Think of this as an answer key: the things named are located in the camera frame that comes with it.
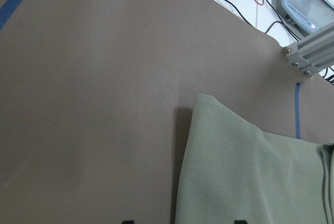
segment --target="green object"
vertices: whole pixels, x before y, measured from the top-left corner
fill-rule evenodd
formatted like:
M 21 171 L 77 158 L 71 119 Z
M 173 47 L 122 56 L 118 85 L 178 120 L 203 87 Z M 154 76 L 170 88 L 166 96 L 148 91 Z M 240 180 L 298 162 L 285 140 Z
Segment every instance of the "green object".
M 261 131 L 198 95 L 182 164 L 176 224 L 328 224 L 332 146 Z

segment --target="electronic device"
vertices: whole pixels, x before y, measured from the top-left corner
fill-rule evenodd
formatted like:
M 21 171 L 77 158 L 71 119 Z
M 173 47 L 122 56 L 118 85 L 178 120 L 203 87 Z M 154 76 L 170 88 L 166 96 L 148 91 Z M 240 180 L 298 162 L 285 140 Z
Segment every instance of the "electronic device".
M 272 0 L 277 12 L 303 36 L 334 21 L 334 6 L 327 0 Z

